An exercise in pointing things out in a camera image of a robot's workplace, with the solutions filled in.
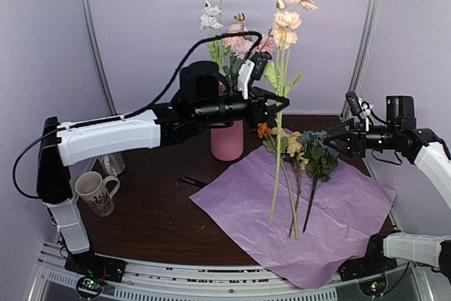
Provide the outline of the blue hydrangea flower stem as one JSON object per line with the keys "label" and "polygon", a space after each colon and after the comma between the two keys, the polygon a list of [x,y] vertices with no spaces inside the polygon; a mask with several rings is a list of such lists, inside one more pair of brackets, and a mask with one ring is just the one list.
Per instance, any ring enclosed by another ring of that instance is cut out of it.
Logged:
{"label": "blue hydrangea flower stem", "polygon": [[306,174],[312,179],[307,215],[302,229],[303,233],[307,230],[318,182],[329,181],[331,173],[338,166],[338,152],[325,142],[328,136],[329,134],[325,130],[308,130],[298,138],[304,153],[303,157],[308,161],[305,169]]}

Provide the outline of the orange flower stem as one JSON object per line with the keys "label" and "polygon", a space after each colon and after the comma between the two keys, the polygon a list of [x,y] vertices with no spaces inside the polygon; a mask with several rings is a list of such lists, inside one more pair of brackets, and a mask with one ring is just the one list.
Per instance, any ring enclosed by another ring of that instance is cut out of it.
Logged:
{"label": "orange flower stem", "polygon": [[260,123],[257,126],[257,135],[262,140],[262,144],[263,146],[265,146],[266,150],[276,157],[276,179],[273,190],[273,197],[271,200],[271,209],[268,224],[271,226],[274,220],[278,191],[279,187],[282,185],[280,176],[283,173],[288,188],[291,209],[291,224],[288,231],[288,237],[290,238],[291,235],[294,234],[295,239],[298,240],[299,226],[297,221],[295,191],[293,190],[292,182],[290,180],[286,166],[286,164],[290,163],[290,160],[285,159],[286,157],[290,158],[290,155],[288,154],[290,135],[283,128],[270,128],[267,123]]}

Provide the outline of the cream yellow flower stem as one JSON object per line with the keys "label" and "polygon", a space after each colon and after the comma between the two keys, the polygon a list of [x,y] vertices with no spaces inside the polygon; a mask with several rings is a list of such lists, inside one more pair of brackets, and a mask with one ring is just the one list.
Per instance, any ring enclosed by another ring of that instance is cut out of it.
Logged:
{"label": "cream yellow flower stem", "polygon": [[278,132],[277,127],[271,129],[272,136],[281,136],[281,141],[283,145],[281,146],[281,152],[283,161],[291,165],[292,172],[295,176],[296,188],[295,193],[295,214],[292,215],[292,220],[290,223],[290,228],[288,231],[288,237],[291,238],[292,232],[295,232],[295,238],[298,239],[299,231],[298,227],[295,225],[297,220],[297,209],[299,206],[299,199],[302,192],[302,173],[307,169],[307,164],[309,161],[304,157],[304,151],[302,150],[303,145],[299,138],[301,137],[300,132],[287,133],[284,130]]}

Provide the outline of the pink rose flower stem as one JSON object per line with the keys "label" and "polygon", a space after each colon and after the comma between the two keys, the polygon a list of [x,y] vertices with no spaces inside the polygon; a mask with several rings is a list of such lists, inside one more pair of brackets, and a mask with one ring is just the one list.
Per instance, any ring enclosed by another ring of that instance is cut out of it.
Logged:
{"label": "pink rose flower stem", "polygon": [[[246,32],[245,26],[245,14],[239,12],[234,16],[237,21],[228,28],[228,33]],[[252,47],[256,37],[253,36],[239,36],[228,37],[223,40],[223,46],[227,50],[225,65],[223,66],[223,72],[230,84],[230,91],[234,92],[237,89],[237,77],[238,71],[245,61],[245,55]],[[272,59],[272,54],[275,51],[275,41],[271,33],[264,33],[259,46],[253,50],[255,53],[261,53],[267,59]]]}

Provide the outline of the purple tissue paper sheet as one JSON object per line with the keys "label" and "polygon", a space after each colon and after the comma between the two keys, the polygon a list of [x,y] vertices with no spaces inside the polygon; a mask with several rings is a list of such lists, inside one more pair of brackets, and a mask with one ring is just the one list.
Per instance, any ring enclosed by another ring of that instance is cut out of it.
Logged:
{"label": "purple tissue paper sheet", "polygon": [[302,177],[297,210],[294,185],[293,173],[278,171],[275,156],[259,147],[191,199],[262,267],[316,289],[344,261],[365,255],[396,193],[344,161],[316,189]]}

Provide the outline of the peach poppy flower stem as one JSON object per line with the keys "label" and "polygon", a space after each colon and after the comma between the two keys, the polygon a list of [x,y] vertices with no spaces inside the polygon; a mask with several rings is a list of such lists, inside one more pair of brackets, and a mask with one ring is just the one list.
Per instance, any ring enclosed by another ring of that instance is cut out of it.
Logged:
{"label": "peach poppy flower stem", "polygon": [[297,30],[302,25],[301,10],[316,11],[318,0],[277,0],[273,14],[271,36],[276,47],[276,59],[268,63],[265,79],[271,84],[277,96],[288,98],[295,84],[302,77],[288,80],[288,65],[292,47],[298,42]]}

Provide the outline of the black ribbon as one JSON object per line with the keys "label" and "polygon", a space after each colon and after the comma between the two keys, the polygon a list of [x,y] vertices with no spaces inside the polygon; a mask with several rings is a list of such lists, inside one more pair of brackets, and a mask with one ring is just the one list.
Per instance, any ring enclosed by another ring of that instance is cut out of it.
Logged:
{"label": "black ribbon", "polygon": [[187,177],[187,176],[183,176],[182,178],[178,179],[180,182],[183,183],[187,183],[188,185],[192,185],[195,186],[197,188],[204,188],[205,186],[207,186],[207,183],[191,178],[191,177]]}

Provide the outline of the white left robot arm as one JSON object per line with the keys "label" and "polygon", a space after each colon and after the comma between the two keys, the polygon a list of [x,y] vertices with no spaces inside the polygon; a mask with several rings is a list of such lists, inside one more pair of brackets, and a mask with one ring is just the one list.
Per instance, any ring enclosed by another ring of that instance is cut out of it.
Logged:
{"label": "white left robot arm", "polygon": [[44,124],[38,155],[37,194],[47,205],[73,262],[87,276],[101,270],[91,250],[80,212],[74,205],[69,166],[94,157],[131,149],[178,145],[203,129],[245,121],[255,127],[288,107],[284,95],[253,86],[267,69],[268,59],[256,53],[240,67],[237,91],[219,93],[228,83],[213,61],[180,63],[173,75],[180,88],[172,100],[154,102],[132,113],[78,123]]}

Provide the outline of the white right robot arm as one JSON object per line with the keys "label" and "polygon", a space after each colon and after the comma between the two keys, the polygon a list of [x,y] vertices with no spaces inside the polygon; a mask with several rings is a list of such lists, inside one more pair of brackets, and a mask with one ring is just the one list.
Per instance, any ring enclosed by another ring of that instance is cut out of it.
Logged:
{"label": "white right robot arm", "polygon": [[[376,118],[373,107],[351,91],[345,95],[352,118],[345,121],[345,131],[329,135],[325,145],[348,157],[365,157],[366,152],[393,151],[399,162],[408,161],[424,175],[424,184],[450,203],[450,150],[446,142],[430,128],[416,125],[414,99],[392,95],[385,99],[384,119]],[[450,236],[417,235],[385,231],[369,238],[361,266],[375,274],[395,259],[428,266],[450,277]]]}

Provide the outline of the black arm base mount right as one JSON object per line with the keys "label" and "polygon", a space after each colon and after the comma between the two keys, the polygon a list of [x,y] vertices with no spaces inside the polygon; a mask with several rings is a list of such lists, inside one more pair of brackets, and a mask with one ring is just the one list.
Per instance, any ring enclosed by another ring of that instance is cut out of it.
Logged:
{"label": "black arm base mount right", "polygon": [[338,268],[341,281],[364,278],[382,274],[397,268],[395,259],[383,255],[383,238],[379,235],[370,237],[366,253],[362,258],[349,259]]}

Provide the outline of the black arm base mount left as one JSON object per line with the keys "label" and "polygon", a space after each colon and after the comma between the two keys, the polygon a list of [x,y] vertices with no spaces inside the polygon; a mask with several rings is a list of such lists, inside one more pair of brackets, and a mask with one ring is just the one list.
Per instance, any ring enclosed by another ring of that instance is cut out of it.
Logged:
{"label": "black arm base mount left", "polygon": [[102,281],[120,283],[125,272],[126,262],[99,256],[91,252],[69,254],[64,265],[65,270]]}

